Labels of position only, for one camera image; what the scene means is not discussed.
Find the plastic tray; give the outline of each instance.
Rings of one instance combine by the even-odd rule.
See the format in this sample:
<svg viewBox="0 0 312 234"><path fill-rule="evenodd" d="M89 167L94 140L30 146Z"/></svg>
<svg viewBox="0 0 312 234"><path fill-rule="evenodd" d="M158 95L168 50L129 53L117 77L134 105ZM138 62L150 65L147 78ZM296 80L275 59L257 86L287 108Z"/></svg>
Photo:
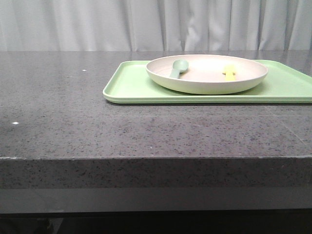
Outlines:
<svg viewBox="0 0 312 234"><path fill-rule="evenodd" d="M312 103L312 77L282 63L257 60L269 69L256 87L230 95L194 95L164 88L153 82L145 66L149 61L119 65L103 90L113 103Z"/></svg>

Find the granite countertop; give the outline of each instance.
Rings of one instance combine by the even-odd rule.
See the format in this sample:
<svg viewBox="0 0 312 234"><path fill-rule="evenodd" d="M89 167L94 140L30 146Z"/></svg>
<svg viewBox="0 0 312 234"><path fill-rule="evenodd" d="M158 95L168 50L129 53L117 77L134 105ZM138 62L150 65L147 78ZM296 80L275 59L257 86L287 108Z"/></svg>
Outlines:
<svg viewBox="0 0 312 234"><path fill-rule="evenodd" d="M182 53L0 52L0 188L311 186L310 104L104 98L121 62ZM312 75L312 51L185 52L195 53Z"/></svg>

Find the green spoon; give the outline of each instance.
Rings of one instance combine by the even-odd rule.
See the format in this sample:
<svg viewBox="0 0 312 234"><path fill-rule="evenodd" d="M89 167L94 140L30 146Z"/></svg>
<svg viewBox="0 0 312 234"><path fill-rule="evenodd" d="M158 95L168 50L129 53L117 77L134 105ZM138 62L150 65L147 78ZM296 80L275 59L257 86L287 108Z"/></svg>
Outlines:
<svg viewBox="0 0 312 234"><path fill-rule="evenodd" d="M172 65L172 72L169 77L179 79L180 73L185 72L189 67L189 63L184 59L174 61Z"/></svg>

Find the round plate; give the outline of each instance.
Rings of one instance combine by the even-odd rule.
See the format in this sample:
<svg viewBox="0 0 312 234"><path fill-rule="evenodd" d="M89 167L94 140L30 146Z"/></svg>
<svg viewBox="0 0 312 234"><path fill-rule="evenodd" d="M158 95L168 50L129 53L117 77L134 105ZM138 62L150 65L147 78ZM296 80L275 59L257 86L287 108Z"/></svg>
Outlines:
<svg viewBox="0 0 312 234"><path fill-rule="evenodd" d="M170 78L172 64L177 59L189 62L180 78ZM234 65L235 81L226 81L222 73L226 65ZM146 65L150 78L168 89L204 95L221 95L245 91L257 86L267 75L263 64L238 57L222 55L177 55L158 58Z"/></svg>

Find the table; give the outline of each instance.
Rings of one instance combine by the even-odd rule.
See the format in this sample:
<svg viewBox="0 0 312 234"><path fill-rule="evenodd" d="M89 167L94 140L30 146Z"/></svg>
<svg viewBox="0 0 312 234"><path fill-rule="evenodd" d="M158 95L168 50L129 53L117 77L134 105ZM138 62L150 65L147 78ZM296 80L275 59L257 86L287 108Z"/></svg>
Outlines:
<svg viewBox="0 0 312 234"><path fill-rule="evenodd" d="M312 51L0 52L0 214L312 208L310 104L109 103L121 62Z"/></svg>

